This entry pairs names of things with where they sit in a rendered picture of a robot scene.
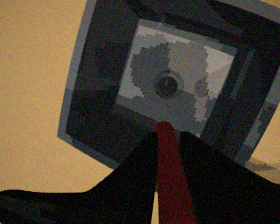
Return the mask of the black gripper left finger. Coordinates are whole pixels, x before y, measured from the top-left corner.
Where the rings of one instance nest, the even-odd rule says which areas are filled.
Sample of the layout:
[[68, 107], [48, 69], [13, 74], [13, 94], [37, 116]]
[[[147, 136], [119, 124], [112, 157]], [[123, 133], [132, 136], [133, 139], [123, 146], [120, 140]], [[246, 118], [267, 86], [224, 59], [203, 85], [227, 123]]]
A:
[[149, 132], [119, 168], [76, 193], [0, 190], [0, 224], [151, 224], [159, 137]]

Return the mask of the grey plate with hole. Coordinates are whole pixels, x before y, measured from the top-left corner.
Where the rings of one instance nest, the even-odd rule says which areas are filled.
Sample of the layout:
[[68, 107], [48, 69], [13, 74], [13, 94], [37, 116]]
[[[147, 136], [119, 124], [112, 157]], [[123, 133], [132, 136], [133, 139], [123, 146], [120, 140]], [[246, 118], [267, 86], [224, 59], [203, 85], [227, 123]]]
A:
[[[200, 136], [228, 75], [232, 55], [139, 26], [113, 112], [153, 129], [168, 121]], [[169, 87], [175, 79], [176, 91]]]

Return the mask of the dark red peg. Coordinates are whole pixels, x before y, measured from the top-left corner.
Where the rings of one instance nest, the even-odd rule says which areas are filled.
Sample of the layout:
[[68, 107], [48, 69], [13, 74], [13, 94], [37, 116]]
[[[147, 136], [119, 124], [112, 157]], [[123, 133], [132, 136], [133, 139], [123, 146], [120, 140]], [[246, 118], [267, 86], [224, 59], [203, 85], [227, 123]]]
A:
[[160, 121], [155, 132], [159, 137], [159, 169], [156, 177], [159, 224], [196, 224], [175, 129], [168, 121]]

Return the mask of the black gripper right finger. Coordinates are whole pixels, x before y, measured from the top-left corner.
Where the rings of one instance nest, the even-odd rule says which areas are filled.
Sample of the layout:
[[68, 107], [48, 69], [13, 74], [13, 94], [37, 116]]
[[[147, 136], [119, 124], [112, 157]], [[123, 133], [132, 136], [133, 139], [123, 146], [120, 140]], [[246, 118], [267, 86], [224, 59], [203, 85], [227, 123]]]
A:
[[280, 184], [180, 132], [180, 157], [196, 224], [280, 224]]

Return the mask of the dark grey open box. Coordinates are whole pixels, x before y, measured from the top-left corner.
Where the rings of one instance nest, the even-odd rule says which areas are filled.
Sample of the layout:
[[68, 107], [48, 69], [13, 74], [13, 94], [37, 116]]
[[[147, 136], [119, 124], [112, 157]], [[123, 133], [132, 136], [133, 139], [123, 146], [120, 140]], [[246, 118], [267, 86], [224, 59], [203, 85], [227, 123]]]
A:
[[113, 112], [139, 26], [234, 56], [199, 139], [245, 167], [280, 104], [280, 8], [261, 0], [87, 0], [59, 139], [117, 169], [155, 132]]

